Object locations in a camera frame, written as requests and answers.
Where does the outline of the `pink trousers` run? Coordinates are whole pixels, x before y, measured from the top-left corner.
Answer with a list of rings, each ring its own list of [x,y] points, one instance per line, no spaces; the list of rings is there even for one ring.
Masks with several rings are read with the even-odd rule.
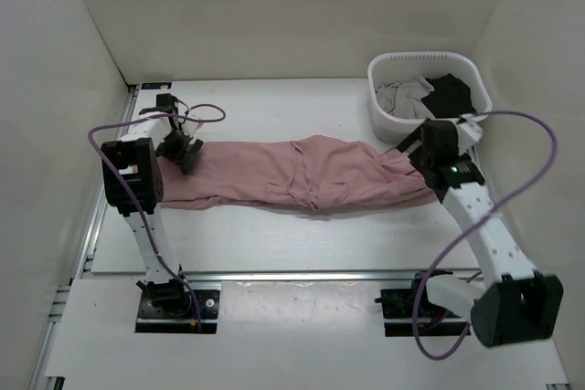
[[[194,167],[158,160],[163,205],[287,206],[311,211],[420,206],[436,196],[410,160],[323,135],[286,142],[207,142]]]

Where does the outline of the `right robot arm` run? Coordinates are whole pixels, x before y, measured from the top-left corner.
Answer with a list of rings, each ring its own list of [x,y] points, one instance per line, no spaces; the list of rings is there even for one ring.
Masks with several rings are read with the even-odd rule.
[[[530,120],[548,134],[549,156],[533,177],[498,202],[492,201],[484,176],[468,154],[483,135],[473,115],[426,120],[399,144],[400,152],[410,152],[411,164],[461,229],[421,273],[418,288],[410,294],[416,341],[420,339],[419,315],[430,317],[440,308],[466,320],[464,332],[473,333],[487,348],[552,336],[564,292],[561,281],[537,268],[497,215],[538,183],[556,159],[555,133],[542,120]],[[439,263],[462,241],[479,264],[481,287],[438,271]]]

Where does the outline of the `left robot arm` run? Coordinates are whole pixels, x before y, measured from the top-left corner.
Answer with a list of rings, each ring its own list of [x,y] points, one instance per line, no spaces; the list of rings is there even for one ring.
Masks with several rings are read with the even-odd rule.
[[[172,317],[188,313],[193,294],[162,224],[160,204],[165,190],[158,160],[166,159],[173,171],[185,175],[203,146],[183,130],[178,106],[174,95],[157,95],[156,105],[140,112],[143,121],[120,140],[100,147],[106,199],[132,230],[144,262],[145,277],[138,286],[153,306]]]

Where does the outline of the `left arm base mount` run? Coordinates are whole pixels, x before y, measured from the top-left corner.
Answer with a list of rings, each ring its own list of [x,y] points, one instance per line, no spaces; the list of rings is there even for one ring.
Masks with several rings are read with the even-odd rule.
[[[155,307],[143,291],[139,301],[134,331],[136,333],[158,334],[215,334],[218,327],[220,290],[195,290],[201,313],[201,322],[191,324],[194,305],[175,311],[164,311]]]

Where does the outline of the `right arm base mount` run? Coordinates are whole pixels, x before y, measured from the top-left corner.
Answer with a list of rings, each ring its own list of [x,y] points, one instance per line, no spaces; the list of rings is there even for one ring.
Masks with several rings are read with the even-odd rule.
[[[382,309],[386,337],[411,337],[412,312],[415,295],[424,272],[415,274],[408,287],[383,289],[375,298]],[[420,337],[457,336],[466,322],[451,311],[429,302],[424,291],[419,306],[418,326]]]

